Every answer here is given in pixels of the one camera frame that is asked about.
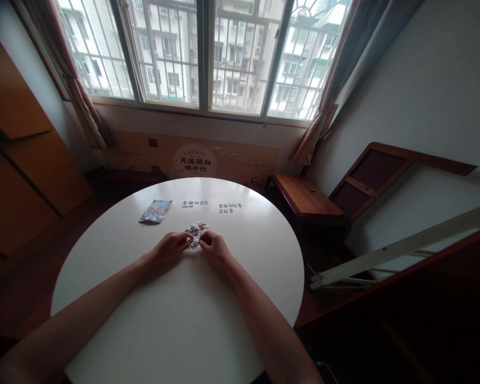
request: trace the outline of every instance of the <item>cabinet door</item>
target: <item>cabinet door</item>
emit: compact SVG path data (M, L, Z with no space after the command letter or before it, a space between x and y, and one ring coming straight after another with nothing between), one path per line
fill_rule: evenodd
M91 197L89 183L56 131L3 141L0 146L61 215Z
M0 153L0 252L14 253L58 218Z
M52 130L52 123L0 43L0 131L12 140Z

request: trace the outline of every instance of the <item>table top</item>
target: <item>table top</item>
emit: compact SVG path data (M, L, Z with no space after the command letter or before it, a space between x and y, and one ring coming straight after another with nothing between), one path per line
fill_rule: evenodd
M138 222L154 200L173 200L158 225ZM183 201L208 201L183 208ZM241 203L233 213L219 204ZM152 249L171 231L205 220L293 325L304 269L295 234L280 211L242 185L211 178L167 181L120 201L81 236L62 266L51 314ZM74 384L242 383L263 366L238 300L202 257L185 258L132 291L66 367Z

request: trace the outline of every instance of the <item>white wall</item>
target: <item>white wall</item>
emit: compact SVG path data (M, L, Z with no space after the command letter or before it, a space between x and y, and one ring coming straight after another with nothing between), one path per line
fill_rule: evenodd
M426 0L320 146L308 177L330 194L378 141L478 165L415 165L356 220L358 255L480 206L480 1Z
M71 116L72 105L68 103L68 106L64 106L30 37L8 1L0 1L0 42L82 172L100 166L98 157L89 148L79 124Z

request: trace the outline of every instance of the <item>poster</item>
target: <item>poster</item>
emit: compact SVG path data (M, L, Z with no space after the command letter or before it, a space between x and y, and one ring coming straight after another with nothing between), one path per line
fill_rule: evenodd
M275 173L279 148L149 133L112 131L116 146L103 150L107 168L164 173L169 179L214 177L262 192Z

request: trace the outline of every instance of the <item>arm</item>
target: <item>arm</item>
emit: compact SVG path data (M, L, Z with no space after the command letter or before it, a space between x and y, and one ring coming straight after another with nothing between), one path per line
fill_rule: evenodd
M222 236L199 239L208 258L228 274L261 361L274 383L323 383L315 364L281 312L232 256Z
M140 259L55 314L0 359L0 383L44 382L96 333L133 286L153 268L189 247L191 234L168 233Z

